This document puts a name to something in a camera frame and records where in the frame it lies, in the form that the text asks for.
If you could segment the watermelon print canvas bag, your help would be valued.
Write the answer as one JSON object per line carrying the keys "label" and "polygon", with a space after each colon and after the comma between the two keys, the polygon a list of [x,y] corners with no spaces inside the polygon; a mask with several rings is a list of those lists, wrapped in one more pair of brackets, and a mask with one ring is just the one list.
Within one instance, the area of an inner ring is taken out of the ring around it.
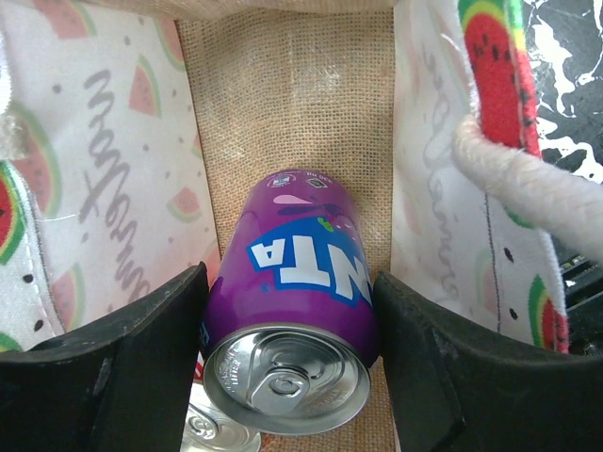
{"label": "watermelon print canvas bag", "polygon": [[[376,316],[388,273],[602,359],[598,1],[3,2],[1,355],[198,264],[208,301],[289,169],[349,192]],[[259,451],[404,451],[378,331],[363,409]]]}

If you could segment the red cola can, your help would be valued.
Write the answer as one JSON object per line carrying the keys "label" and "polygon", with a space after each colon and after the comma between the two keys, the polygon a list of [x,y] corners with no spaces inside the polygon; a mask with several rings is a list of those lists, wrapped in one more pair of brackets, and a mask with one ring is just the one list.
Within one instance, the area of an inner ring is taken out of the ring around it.
{"label": "red cola can", "polygon": [[218,409],[203,386],[204,358],[198,358],[191,385],[181,451],[256,452],[261,448],[259,431],[247,428]]}

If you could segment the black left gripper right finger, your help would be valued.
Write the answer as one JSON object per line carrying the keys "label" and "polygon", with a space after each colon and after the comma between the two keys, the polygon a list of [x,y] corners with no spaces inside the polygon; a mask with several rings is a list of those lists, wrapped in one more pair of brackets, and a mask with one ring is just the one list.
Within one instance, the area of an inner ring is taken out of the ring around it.
{"label": "black left gripper right finger", "polygon": [[388,273],[373,291],[402,450],[601,450],[600,357],[500,335]]}

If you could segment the purple soda can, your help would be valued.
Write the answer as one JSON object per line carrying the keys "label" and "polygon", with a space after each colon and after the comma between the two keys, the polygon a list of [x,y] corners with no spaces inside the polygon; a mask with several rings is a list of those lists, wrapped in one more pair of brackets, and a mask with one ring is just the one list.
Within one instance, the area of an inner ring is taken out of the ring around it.
{"label": "purple soda can", "polygon": [[356,218],[349,192],[317,171],[251,190],[201,324],[204,388],[238,423],[313,435],[366,405],[380,335]]}

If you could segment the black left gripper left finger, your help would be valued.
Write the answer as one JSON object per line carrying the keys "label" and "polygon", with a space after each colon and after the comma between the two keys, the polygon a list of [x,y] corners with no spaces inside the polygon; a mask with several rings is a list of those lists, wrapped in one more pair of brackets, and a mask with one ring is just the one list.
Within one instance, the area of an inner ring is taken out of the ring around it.
{"label": "black left gripper left finger", "polygon": [[2,450],[179,450],[207,297],[198,264],[77,330],[2,353]]}

